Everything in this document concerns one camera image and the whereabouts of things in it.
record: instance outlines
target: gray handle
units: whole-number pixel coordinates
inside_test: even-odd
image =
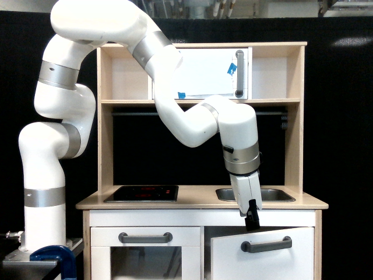
[[[291,248],[293,242],[289,236],[285,236],[282,241],[273,242],[273,243],[264,243],[264,244],[257,244],[252,245],[250,242],[242,242],[241,250],[243,252],[248,253],[260,253],[260,252],[267,252],[267,251],[275,251],[280,249],[287,249]]]
[[[168,243],[172,241],[173,235],[166,232],[162,236],[128,236],[128,234],[122,232],[118,238],[122,243]]]
[[[235,96],[242,97],[244,95],[244,52],[236,51],[235,57],[237,57],[237,90]]]

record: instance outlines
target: sink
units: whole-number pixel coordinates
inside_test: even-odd
[[[231,188],[219,188],[216,190],[216,194],[219,200],[222,201],[235,201],[233,190]],[[273,188],[262,188],[262,201],[271,201],[271,202],[293,202],[295,201],[294,197],[291,197],[283,190],[276,190]]]

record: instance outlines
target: wooden countertop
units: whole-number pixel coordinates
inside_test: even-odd
[[[104,200],[120,188],[116,185],[104,194],[95,192],[76,205],[81,210],[98,209],[238,209],[236,202],[221,201],[216,190],[230,188],[223,185],[180,185],[176,202],[110,202]],[[294,202],[263,202],[263,209],[328,209],[329,205],[303,193],[299,194],[284,186],[262,186],[283,190],[295,198]]]

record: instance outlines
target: stovetop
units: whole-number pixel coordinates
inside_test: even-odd
[[[104,202],[175,202],[177,185],[125,185]]]

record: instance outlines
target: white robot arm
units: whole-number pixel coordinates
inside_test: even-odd
[[[30,124],[19,137],[25,250],[66,243],[65,177],[58,160],[75,158],[86,148],[96,103],[92,92],[76,81],[86,55],[106,41],[125,46],[153,79],[156,109],[180,142],[196,147],[220,132],[241,214],[247,216],[248,229],[259,226],[260,159],[253,108],[212,96],[184,112],[171,93],[171,80],[182,56],[132,2],[59,0],[51,12],[51,23],[57,35],[43,55],[34,105],[42,116],[62,119],[62,123]]]

